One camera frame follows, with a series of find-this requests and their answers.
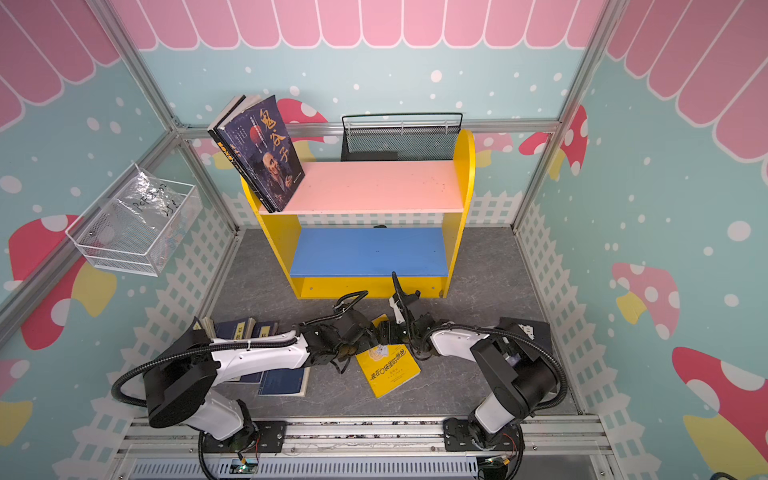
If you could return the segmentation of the yellow cartoon boy book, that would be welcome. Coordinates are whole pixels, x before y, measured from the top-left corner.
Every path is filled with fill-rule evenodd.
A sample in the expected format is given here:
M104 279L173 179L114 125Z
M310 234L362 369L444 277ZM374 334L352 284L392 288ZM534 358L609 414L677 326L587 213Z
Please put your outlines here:
M380 399L417 377L421 370L403 344L384 344L356 355L361 371L374 396Z

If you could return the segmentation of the purple old man book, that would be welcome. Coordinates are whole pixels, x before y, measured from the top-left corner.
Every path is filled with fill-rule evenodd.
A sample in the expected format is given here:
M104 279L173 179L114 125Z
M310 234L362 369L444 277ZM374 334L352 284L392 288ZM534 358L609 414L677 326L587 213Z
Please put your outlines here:
M305 172L274 96L247 96L218 128L274 205L286 209Z

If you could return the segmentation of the black Murphy's law book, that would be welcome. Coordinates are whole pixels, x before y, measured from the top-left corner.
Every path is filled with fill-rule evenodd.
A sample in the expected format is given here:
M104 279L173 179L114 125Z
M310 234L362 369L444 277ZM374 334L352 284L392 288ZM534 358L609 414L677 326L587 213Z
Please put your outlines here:
M231 101L225 106L225 108L209 124L206 131L219 147L221 152L232 164L232 166L238 171L241 179L245 181L250 191L257 197L262 206L267 210L268 213L273 213L274 205L272 204L271 200L260 189L260 187L257 185L257 182L255 181L255 176L247 171L245 164L239 159L235 149L229 145L229 143L223 138L223 135L218 130L218 128L223 125L224 120L230 114L232 114L235 109L246 100L246 98L246 95L233 97Z

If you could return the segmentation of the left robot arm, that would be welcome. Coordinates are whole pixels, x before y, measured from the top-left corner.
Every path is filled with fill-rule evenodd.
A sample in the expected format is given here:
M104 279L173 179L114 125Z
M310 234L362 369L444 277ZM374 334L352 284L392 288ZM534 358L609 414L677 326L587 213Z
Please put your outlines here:
M371 321L355 310L367 295L366 291L346 294L332 314L271 337L225 341L203 333L184 334L143 374L150 426L184 424L226 448L250 448L260 433L248 407L214 387L273 370L330 364L342 373L354 355L377 344Z

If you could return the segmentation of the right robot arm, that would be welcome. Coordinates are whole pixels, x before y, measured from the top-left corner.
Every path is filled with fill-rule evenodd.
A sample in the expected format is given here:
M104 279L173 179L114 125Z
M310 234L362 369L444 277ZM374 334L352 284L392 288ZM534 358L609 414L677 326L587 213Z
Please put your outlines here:
M551 351L523 330L520 321L502 317L494 327L437 321L421 304L421 294L405 293L392 275L390 298L396 321L379 326L380 341L406 345L415 358L456 357L475 363L490 394L466 421L446 421L446 447L491 451L523 449L520 423L553 408L568 393L566 373Z

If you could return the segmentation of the yellow pink blue bookshelf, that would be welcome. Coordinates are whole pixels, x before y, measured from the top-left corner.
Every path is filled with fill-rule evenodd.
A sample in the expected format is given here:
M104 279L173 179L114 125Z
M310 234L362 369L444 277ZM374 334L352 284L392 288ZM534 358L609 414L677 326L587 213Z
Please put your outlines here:
M243 189L299 300L366 290L448 295L469 218L476 146L459 133L450 160L315 162L288 206L270 213Z

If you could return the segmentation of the navy book rightmost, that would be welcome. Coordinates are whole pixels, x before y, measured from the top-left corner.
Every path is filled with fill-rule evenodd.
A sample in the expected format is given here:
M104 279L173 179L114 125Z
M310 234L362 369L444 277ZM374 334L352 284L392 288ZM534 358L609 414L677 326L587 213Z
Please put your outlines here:
M264 373L258 391L259 396L304 397L306 395L309 368L279 369Z

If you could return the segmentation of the navy book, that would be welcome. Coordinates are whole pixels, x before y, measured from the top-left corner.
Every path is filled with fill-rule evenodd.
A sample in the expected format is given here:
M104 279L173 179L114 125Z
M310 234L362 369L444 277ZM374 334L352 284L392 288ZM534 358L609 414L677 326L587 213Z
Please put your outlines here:
M217 338L215 322L209 317L195 317L192 328L203 330L209 338Z
M226 340L243 340L252 337L256 320L252 317L227 322L216 322L214 330L218 338ZM259 384L261 374L249 374L227 380L227 383Z
M306 395L309 368L279 369L264 373L258 391L259 396L304 397Z
M256 322L251 333L251 337L263 338L274 336L279 331L279 325L277 322Z

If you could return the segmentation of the black wolf book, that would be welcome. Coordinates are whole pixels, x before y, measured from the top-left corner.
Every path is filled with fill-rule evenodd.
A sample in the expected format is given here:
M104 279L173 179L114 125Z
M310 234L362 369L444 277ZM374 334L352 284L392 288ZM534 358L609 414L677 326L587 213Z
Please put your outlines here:
M498 327L517 334L525 334L533 343L548 353L553 352L551 327L547 322L501 317Z

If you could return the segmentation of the navy book leftmost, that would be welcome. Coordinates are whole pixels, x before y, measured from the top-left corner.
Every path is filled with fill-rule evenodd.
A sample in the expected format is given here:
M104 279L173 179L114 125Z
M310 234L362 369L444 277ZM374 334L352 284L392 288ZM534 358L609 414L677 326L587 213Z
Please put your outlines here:
M203 330L209 338L217 338L215 322L209 317L195 317L192 328Z

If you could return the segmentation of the clear plastic bag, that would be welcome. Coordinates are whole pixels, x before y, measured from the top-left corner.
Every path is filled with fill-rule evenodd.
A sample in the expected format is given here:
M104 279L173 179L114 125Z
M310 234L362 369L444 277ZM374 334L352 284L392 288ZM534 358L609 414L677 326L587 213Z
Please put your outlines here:
M135 175L112 199L118 232L152 243L180 208L184 195L166 180L135 168Z

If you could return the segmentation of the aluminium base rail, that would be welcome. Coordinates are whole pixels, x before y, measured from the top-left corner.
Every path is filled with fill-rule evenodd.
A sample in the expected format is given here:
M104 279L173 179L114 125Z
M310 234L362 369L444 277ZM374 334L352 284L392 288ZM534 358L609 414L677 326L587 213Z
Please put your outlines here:
M177 426L129 427L110 479L620 479L595 416L539 416L519 435L501 434L479 449L460 436L464 424L443 417L286 418L240 454L202 452L198 434Z

